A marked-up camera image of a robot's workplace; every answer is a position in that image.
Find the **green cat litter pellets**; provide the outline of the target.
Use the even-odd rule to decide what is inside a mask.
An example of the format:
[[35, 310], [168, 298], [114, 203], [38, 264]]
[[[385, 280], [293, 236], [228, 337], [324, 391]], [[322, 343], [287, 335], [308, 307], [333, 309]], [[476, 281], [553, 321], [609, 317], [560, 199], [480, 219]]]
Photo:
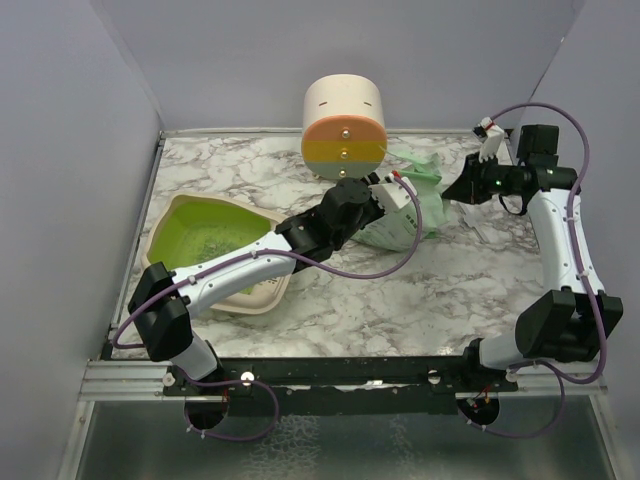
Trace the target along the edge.
[[206, 262], [258, 240], [265, 231], [200, 226], [186, 234], [176, 267]]

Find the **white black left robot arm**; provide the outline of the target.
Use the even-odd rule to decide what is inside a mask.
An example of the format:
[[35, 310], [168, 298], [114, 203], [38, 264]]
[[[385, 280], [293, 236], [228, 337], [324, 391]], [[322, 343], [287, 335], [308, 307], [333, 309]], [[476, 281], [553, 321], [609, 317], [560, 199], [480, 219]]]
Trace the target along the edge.
[[326, 261], [355, 233], [402, 209], [409, 198], [389, 179], [345, 178], [319, 204], [241, 249], [174, 270], [161, 262], [148, 266], [128, 305], [142, 348], [152, 361], [181, 368], [195, 392], [214, 392], [221, 380], [218, 358], [193, 331], [193, 319], [248, 287]]

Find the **green cat litter bag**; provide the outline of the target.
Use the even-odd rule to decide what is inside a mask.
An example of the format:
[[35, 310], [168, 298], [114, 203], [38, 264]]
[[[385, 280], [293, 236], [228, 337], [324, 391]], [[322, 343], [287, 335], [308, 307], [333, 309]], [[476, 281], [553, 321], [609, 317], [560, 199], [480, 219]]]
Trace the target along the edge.
[[[420, 239], [436, 235], [439, 227], [449, 221], [449, 202], [442, 199], [441, 156], [438, 153], [415, 156], [409, 153], [384, 152], [395, 160], [406, 163], [399, 170], [407, 183], [411, 183], [420, 204], [422, 229]], [[409, 202], [400, 211], [385, 215], [358, 231], [352, 240], [384, 250], [402, 252], [409, 250], [416, 235], [415, 207]]]

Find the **grey plastic bag clip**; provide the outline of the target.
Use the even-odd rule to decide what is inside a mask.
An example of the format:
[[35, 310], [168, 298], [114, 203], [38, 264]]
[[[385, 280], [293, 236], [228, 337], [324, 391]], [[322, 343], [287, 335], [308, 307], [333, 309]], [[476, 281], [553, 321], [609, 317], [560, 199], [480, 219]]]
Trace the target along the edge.
[[461, 221], [464, 223], [464, 225], [475, 233], [481, 243], [488, 244], [490, 240], [482, 230], [477, 217], [472, 212], [470, 212], [467, 206], [464, 204], [458, 204], [458, 210], [460, 212]]

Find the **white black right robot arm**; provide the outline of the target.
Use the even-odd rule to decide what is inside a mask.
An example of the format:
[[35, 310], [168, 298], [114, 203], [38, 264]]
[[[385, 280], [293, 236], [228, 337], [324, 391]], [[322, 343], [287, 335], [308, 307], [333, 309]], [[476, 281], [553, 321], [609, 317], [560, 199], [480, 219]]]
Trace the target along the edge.
[[504, 131], [489, 117], [474, 129], [478, 152], [466, 156], [460, 176], [443, 192], [445, 200], [480, 205], [493, 197], [517, 196], [529, 217], [543, 265], [543, 295], [522, 312], [514, 330], [474, 343], [478, 357], [459, 367], [461, 383], [481, 391], [496, 370], [526, 361], [589, 362], [617, 325], [622, 301], [609, 296], [590, 258], [581, 225], [578, 175], [558, 164], [559, 130], [529, 125], [519, 165], [497, 158]]

